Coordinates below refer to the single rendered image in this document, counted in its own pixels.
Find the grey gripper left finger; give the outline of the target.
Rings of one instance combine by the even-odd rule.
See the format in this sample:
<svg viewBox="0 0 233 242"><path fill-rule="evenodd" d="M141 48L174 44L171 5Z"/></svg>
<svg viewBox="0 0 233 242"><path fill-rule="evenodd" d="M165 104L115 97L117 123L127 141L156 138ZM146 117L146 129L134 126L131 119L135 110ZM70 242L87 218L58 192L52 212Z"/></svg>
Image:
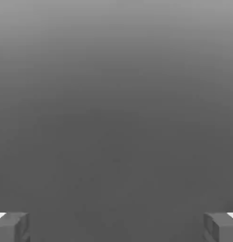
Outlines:
<svg viewBox="0 0 233 242"><path fill-rule="evenodd" d="M0 212L0 242L30 242L30 214Z"/></svg>

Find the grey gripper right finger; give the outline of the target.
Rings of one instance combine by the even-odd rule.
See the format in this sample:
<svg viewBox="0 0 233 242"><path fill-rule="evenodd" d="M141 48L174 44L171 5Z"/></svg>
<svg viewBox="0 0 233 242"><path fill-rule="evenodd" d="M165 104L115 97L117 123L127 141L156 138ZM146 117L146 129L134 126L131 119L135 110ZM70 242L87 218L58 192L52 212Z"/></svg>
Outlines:
<svg viewBox="0 0 233 242"><path fill-rule="evenodd" d="M233 242L233 212L204 213L204 242Z"/></svg>

